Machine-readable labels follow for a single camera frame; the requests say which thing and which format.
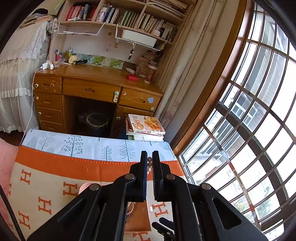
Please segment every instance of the white cable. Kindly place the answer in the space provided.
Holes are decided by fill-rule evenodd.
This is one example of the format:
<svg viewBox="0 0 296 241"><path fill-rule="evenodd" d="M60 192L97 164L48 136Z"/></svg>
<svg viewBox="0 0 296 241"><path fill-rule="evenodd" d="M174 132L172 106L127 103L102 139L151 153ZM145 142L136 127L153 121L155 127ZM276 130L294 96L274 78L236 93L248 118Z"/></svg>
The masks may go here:
<svg viewBox="0 0 296 241"><path fill-rule="evenodd" d="M24 140L24 137L25 137L25 135L26 135L27 128L28 128L28 126L29 126L29 124L30 124L30 121L31 121L31 118L32 118L32 114L33 114L33 87L34 87L34 78L35 78L36 72L37 72L39 69L42 69L42 66L41 66L40 68L38 68L38 69L35 71L34 76L33 76L33 82L32 82L32 105L31 105L31 116L30 116L30 119L29 119L28 125L27 125L27 127L26 127L26 129L25 129L25 131L24 131L24 135L22 136L22 141Z"/></svg>

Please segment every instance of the white power adapter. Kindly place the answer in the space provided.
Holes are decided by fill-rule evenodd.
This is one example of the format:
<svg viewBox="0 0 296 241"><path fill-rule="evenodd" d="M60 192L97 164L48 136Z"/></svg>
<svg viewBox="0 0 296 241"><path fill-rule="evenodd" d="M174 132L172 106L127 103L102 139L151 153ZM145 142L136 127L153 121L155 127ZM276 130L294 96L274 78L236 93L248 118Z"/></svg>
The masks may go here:
<svg viewBox="0 0 296 241"><path fill-rule="evenodd" d="M46 62L42 64L42 69L47 69L47 68L49 68L50 70L54 69L54 65L49 60L46 60Z"/></svg>

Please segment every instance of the red book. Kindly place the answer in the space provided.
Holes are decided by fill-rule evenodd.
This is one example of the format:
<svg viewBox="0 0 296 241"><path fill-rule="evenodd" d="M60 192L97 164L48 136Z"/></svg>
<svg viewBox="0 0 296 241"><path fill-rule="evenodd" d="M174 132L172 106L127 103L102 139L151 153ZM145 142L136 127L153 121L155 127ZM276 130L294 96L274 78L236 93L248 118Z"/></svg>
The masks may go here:
<svg viewBox="0 0 296 241"><path fill-rule="evenodd" d="M81 9L82 9L82 6L78 6L77 12L76 12L76 14L75 14L74 17L78 17L79 16Z"/></svg>
<svg viewBox="0 0 296 241"><path fill-rule="evenodd" d="M72 6L72 7L70 8L69 12L68 12L68 15L67 15L66 21L72 17L72 14L74 13L74 10L75 10L75 6Z"/></svg>
<svg viewBox="0 0 296 241"><path fill-rule="evenodd" d="M96 11L96 6L93 7L93 9L91 10L91 14L89 15L89 19L91 20L92 17L94 16L94 12Z"/></svg>

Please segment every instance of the bookshelf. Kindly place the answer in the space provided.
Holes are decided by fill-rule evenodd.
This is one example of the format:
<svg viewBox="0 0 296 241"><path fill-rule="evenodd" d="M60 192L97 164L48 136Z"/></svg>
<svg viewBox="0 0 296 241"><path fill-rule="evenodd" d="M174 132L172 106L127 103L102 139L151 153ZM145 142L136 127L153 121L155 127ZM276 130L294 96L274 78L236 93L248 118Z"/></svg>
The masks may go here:
<svg viewBox="0 0 296 241"><path fill-rule="evenodd" d="M187 5L186 10L182 11L181 13L183 15L181 16L176 16L173 13L170 13L169 11L166 11L162 8L159 8L155 5L151 5L148 3L143 2L142 0L66 0L64 2L64 5L60 11L60 14L58 16L58 22L61 26L67 27L67 28L72 28L72 27L79 27L80 29L85 29L85 32L87 33L88 29L91 29L92 33L97 33L100 28L103 25L103 22L96 22L97 16L100 12L100 9L104 6L104 4L110 4L113 5L115 8L119 8L120 10L120 16L123 15L125 11L133 11L136 14L139 15L137 22L135 23L134 27L127 27L127 26L121 26L118 24L118 32L120 35L120 31L126 29L126 30L131 30L134 32L138 32L150 37L153 37L157 39L156 44L160 43L165 43L164 45L164 50L163 50L163 57L161 58L160 62L158 63L158 70L155 74L155 79L158 78L163 69L165 64L167 63L170 54L173 50L174 45L177 44L179 35L182 32L182 29L184 27L184 24L191 14L195 2L197 0L179 0L180 2L183 2ZM66 21L67 15L69 13L69 10L71 9L72 6L76 6L76 4L89 4L91 6L97 6L95 9L95 12L93 14L93 17L91 18L91 21L83 21L83 20L76 20L76 21ZM177 33L173 39L172 42L169 42L165 40L164 38L157 37L152 35L151 33L146 32L143 29L137 28L138 23L140 21L140 16L144 14L150 14L150 16L153 16L155 19L158 20L164 20L166 22L169 22L173 25L176 26L177 28ZM114 23L105 23L103 28L104 29L110 29L110 30L116 30L116 24L117 21ZM55 33L52 38L52 42L50 45L50 50L49 50L49 60L54 61L55 60L55 50L56 49L63 49L65 42L66 42L66 35L67 34L58 34Z"/></svg>

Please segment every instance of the desk drawer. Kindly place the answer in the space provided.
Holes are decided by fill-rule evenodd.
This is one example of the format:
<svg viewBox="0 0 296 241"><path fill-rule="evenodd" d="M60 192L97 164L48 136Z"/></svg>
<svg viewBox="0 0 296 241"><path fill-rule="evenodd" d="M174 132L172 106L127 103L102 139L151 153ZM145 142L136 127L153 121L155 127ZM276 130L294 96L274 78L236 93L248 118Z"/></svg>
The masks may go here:
<svg viewBox="0 0 296 241"><path fill-rule="evenodd" d="M39 120L63 123L62 111L36 107Z"/></svg>
<svg viewBox="0 0 296 241"><path fill-rule="evenodd" d="M120 93L120 87L88 80L65 78L63 84L64 95L102 100L112 103L117 103L117 100L113 101L115 91Z"/></svg>
<svg viewBox="0 0 296 241"><path fill-rule="evenodd" d="M37 75L34 78L34 90L44 93L61 94L62 78Z"/></svg>
<svg viewBox="0 0 296 241"><path fill-rule="evenodd" d="M50 121L39 121L41 130L43 131L52 131L52 132L59 132L59 133L65 133L64 125L59 123L54 123Z"/></svg>
<svg viewBox="0 0 296 241"><path fill-rule="evenodd" d="M158 96L123 88L119 104L155 112L159 101Z"/></svg>
<svg viewBox="0 0 296 241"><path fill-rule="evenodd" d="M35 105L37 107L61 110L62 95L35 92Z"/></svg>

